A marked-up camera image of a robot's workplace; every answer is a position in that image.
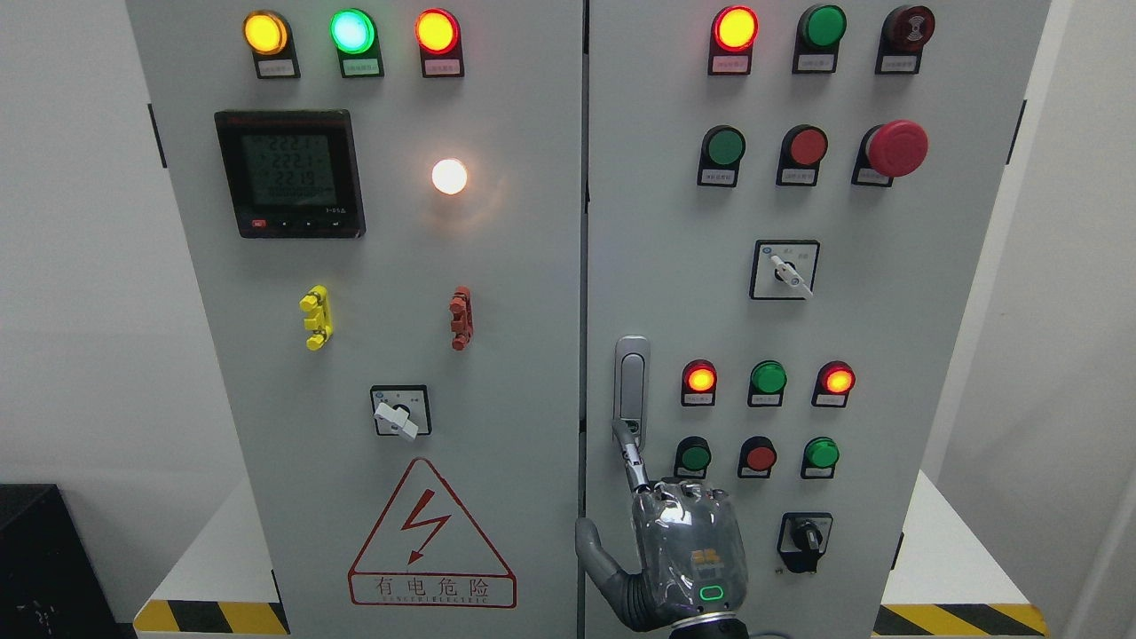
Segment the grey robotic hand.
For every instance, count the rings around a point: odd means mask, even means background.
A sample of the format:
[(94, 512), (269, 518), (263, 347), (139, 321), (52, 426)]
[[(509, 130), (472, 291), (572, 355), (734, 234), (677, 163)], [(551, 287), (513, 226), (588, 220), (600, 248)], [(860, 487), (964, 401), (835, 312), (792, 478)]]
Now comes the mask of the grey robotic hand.
[(624, 571), (602, 547), (591, 518), (577, 518), (575, 550), (613, 615), (636, 632), (682, 619), (736, 613), (749, 583), (746, 554), (730, 497), (693, 478), (648, 478), (630, 429), (612, 422), (630, 489), (642, 570)]

